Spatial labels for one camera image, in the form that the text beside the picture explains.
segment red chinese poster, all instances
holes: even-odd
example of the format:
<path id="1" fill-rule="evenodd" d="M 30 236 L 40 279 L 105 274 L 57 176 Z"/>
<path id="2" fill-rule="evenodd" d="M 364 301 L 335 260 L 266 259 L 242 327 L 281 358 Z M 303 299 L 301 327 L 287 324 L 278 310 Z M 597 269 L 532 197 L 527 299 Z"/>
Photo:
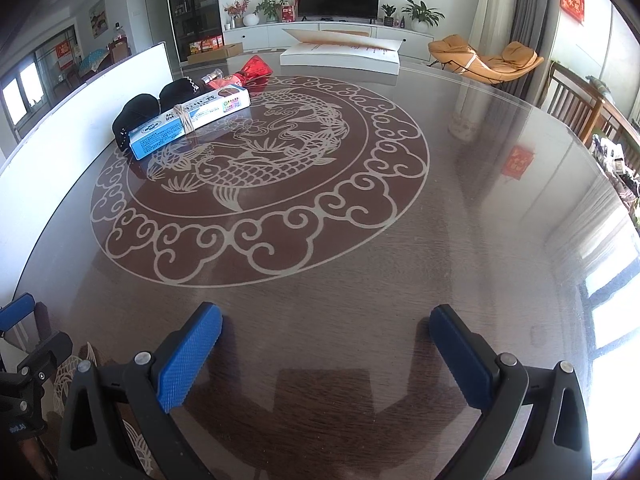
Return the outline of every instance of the red chinese poster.
<path id="1" fill-rule="evenodd" d="M 560 0 L 560 7 L 580 23 L 584 21 L 584 0 Z"/>
<path id="2" fill-rule="evenodd" d="M 514 146 L 509 154 L 509 158 L 502 167 L 502 174 L 520 180 L 532 161 L 532 152 L 520 146 Z"/>
<path id="3" fill-rule="evenodd" d="M 60 70 L 65 69 L 74 62 L 74 55 L 71 53 L 71 45 L 69 40 L 65 40 L 62 43 L 56 45 L 56 56 L 58 56 L 58 64 Z"/>

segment silver bolt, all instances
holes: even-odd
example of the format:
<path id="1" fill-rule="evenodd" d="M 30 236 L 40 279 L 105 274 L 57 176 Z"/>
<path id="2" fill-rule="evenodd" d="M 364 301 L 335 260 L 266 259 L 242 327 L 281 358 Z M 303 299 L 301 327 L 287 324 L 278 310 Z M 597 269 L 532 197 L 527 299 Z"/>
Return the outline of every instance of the silver bolt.
<path id="1" fill-rule="evenodd" d="M 515 355 L 505 352 L 500 354 L 500 362 L 505 366 L 515 366 L 518 360 Z"/>
<path id="2" fill-rule="evenodd" d="M 133 358 L 137 365 L 146 365 L 151 361 L 151 354 L 149 352 L 140 352 Z"/>
<path id="3" fill-rule="evenodd" d="M 560 369 L 567 374 L 574 373 L 574 366 L 569 361 L 560 361 Z"/>
<path id="4" fill-rule="evenodd" d="M 80 361 L 78 363 L 78 371 L 79 372 L 88 372 L 89 368 L 91 368 L 91 361 L 85 359 L 84 361 Z"/>

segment white vase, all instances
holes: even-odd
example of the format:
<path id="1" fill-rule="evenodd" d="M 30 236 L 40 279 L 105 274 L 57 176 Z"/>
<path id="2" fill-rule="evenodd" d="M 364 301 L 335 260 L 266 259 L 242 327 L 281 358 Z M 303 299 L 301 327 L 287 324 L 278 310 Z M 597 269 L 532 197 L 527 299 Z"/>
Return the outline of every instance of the white vase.
<path id="1" fill-rule="evenodd" d="M 427 34 L 431 30 L 431 25 L 427 22 L 419 22 L 418 20 L 411 21 L 411 29 L 415 32 L 421 32 Z"/>
<path id="2" fill-rule="evenodd" d="M 256 16 L 255 14 L 251 13 L 246 15 L 242 19 L 242 22 L 244 23 L 245 27 L 253 27 L 254 25 L 257 25 L 258 23 L 260 23 L 260 18 L 258 18 L 258 16 Z"/>

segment blue and white box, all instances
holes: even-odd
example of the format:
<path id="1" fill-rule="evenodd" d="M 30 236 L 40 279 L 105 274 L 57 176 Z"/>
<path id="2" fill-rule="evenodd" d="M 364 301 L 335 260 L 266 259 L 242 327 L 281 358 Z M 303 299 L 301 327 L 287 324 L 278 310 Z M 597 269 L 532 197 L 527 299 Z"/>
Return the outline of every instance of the blue and white box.
<path id="1" fill-rule="evenodd" d="M 220 117 L 247 108 L 251 104 L 249 92 L 237 85 L 228 85 L 196 97 L 182 105 L 197 129 Z M 129 132 L 131 151 L 137 160 L 185 134 L 180 117 L 167 110 Z"/>

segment round table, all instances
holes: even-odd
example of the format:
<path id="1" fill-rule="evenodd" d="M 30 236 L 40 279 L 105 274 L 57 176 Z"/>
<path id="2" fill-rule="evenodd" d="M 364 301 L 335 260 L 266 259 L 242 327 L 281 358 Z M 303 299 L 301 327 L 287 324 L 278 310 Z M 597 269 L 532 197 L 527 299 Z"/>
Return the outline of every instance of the round table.
<path id="1" fill-rule="evenodd" d="M 262 57 L 248 110 L 139 162 L 112 143 L 49 221 L 17 294 L 74 342 L 50 427 L 81 358 L 126 362 L 211 301 L 223 333 L 172 415 L 217 478 L 434 478 L 479 415 L 426 335 L 449 303 L 498 353 L 571 361 L 594 472 L 615 467 L 640 431 L 640 242 L 574 134 L 416 64 Z"/>

